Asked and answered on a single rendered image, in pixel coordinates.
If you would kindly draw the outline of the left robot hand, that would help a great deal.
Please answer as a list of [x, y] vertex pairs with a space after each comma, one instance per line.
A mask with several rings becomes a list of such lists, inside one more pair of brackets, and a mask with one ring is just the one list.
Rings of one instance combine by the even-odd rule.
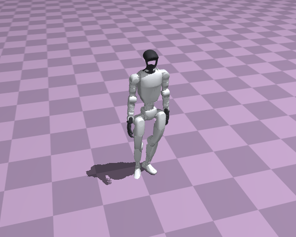
[[164, 109], [164, 113], [166, 114], [166, 124], [165, 124], [165, 125], [168, 124], [169, 112], [170, 112], [170, 111], [168, 111], [168, 109]]

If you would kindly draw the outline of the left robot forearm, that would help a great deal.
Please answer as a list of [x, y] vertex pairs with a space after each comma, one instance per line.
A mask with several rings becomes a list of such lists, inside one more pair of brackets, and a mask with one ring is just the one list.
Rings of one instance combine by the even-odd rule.
[[168, 109], [168, 111], [169, 111], [170, 96], [162, 97], [162, 99], [163, 99], [163, 111], [164, 111], [164, 109]]

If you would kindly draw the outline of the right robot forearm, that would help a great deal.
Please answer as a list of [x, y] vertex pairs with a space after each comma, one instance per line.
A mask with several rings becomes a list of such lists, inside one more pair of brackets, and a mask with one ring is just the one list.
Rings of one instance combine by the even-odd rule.
[[135, 104], [134, 103], [130, 103], [130, 96], [128, 97], [128, 109], [127, 109], [127, 120], [129, 121], [129, 118], [132, 117], [133, 120], [134, 120], [134, 107], [135, 107]]

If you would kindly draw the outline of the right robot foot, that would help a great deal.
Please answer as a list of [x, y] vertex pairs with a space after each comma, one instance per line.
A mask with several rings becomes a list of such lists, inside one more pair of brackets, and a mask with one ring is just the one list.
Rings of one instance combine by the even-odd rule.
[[135, 167], [135, 171], [134, 171], [134, 178], [135, 179], [139, 179], [140, 176], [141, 176], [141, 165], [140, 165], [139, 168], [138, 168], [138, 166]]

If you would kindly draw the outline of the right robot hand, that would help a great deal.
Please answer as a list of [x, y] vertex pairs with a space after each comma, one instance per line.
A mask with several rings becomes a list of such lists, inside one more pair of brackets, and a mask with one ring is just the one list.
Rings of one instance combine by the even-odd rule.
[[132, 124], [132, 123], [133, 123], [133, 118], [130, 117], [130, 118], [129, 118], [129, 121], [127, 121], [127, 130], [128, 130], [128, 135], [129, 135], [130, 137], [134, 138], [134, 137], [132, 136], [133, 132], [132, 132], [132, 130], [131, 130], [131, 124]]

